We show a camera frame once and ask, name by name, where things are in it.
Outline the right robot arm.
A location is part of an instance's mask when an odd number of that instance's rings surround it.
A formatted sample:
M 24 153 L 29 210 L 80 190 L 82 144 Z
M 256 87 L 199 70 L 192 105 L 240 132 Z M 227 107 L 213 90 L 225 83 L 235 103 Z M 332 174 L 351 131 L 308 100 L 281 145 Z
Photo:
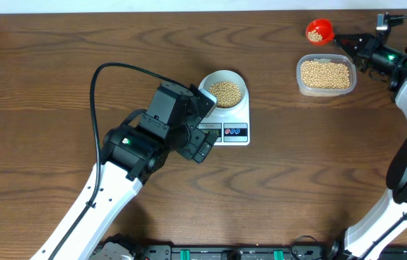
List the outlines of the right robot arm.
M 395 104 L 407 120 L 407 46 L 404 52 L 387 47 L 390 26 L 376 35 L 336 35 L 341 47 L 363 72 L 387 75 Z M 407 137 L 387 170 L 386 190 L 355 225 L 346 228 L 328 253 L 329 259 L 378 259 L 383 249 L 407 228 Z

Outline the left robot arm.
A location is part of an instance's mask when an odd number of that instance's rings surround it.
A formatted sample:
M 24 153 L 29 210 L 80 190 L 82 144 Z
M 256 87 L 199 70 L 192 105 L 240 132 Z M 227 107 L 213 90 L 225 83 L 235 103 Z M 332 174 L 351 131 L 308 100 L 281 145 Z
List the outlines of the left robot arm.
M 34 259 L 88 259 L 170 152 L 203 162 L 217 137 L 198 125 L 216 103 L 207 90 L 162 82 L 148 109 L 134 111 L 107 133 L 85 187 Z

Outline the red measuring scoop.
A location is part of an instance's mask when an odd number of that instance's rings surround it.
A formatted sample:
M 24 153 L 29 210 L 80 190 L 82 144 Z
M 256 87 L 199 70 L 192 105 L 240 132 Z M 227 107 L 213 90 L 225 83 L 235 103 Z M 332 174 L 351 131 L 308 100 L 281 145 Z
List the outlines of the red measuring scoop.
M 316 30 L 319 34 L 323 36 L 323 40 L 315 43 L 307 38 L 307 32 Z M 330 20 L 328 19 L 316 19 L 310 22 L 307 25 L 306 32 L 305 32 L 307 40 L 314 46 L 324 46 L 333 41 L 335 37 L 335 33 L 333 31 L 333 26 Z

